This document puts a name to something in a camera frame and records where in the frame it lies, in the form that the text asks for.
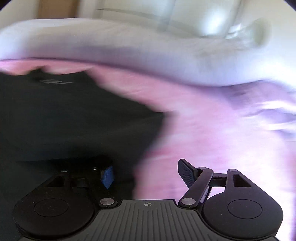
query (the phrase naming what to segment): white pillow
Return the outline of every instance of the white pillow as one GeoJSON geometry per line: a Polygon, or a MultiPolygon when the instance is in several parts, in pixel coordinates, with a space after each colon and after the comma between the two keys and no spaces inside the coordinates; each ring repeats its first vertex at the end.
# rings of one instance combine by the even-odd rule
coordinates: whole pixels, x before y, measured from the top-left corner
{"type": "Polygon", "coordinates": [[[187,84],[272,79],[264,49],[237,39],[181,39],[101,19],[36,19],[0,32],[0,59],[55,58],[130,68],[187,84]]]}

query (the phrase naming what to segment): textured black pad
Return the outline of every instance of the textured black pad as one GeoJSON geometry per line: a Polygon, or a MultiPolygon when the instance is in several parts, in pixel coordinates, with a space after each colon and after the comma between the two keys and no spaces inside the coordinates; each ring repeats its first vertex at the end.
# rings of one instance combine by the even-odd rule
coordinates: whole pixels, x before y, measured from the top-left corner
{"type": "Polygon", "coordinates": [[[197,177],[194,176],[194,170],[196,170],[196,168],[188,163],[186,160],[179,160],[178,173],[188,188],[190,188],[197,179],[197,177]]]}
{"type": "MultiPolygon", "coordinates": [[[[211,231],[194,210],[173,200],[123,200],[101,210],[80,233],[64,241],[229,241],[211,231]]],[[[274,237],[265,241],[276,241],[274,237]]]]}

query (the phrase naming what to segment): metal screw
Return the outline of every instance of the metal screw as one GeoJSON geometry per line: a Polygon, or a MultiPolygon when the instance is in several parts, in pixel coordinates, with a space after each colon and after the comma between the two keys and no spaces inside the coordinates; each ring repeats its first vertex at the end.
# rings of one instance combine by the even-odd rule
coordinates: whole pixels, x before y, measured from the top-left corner
{"type": "Polygon", "coordinates": [[[190,206],[196,203],[196,201],[193,198],[183,198],[181,200],[181,203],[183,203],[184,205],[190,206]]]}
{"type": "Polygon", "coordinates": [[[114,204],[115,203],[115,201],[112,199],[112,198],[103,198],[103,199],[101,199],[100,200],[100,203],[102,204],[102,205],[106,205],[106,206],[109,206],[109,205],[112,205],[112,204],[114,204]]]}

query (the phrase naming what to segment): bed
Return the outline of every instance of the bed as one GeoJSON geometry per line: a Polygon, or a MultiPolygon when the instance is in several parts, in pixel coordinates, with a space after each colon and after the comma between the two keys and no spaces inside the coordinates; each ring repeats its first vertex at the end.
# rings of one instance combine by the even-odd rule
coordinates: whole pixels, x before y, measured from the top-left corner
{"type": "MultiPolygon", "coordinates": [[[[159,138],[134,171],[135,199],[179,200],[187,190],[177,172],[181,158],[219,173],[236,168],[282,207],[277,238],[295,240],[296,101],[281,82],[207,86],[87,59],[26,57],[32,56],[3,57],[0,70],[26,74],[44,66],[55,74],[86,71],[99,86],[168,113],[159,138]]],[[[222,191],[214,189],[212,195],[222,191]]]]}

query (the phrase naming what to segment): black t-shirt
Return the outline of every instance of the black t-shirt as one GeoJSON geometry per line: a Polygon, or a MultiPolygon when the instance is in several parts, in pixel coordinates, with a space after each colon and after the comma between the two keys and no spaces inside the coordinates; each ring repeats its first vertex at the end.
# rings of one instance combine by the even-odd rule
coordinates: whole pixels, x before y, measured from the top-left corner
{"type": "Polygon", "coordinates": [[[16,235],[14,204],[55,173],[60,159],[107,156],[115,183],[133,187],[133,167],[163,117],[98,87],[85,72],[0,74],[0,240],[16,235]]]}

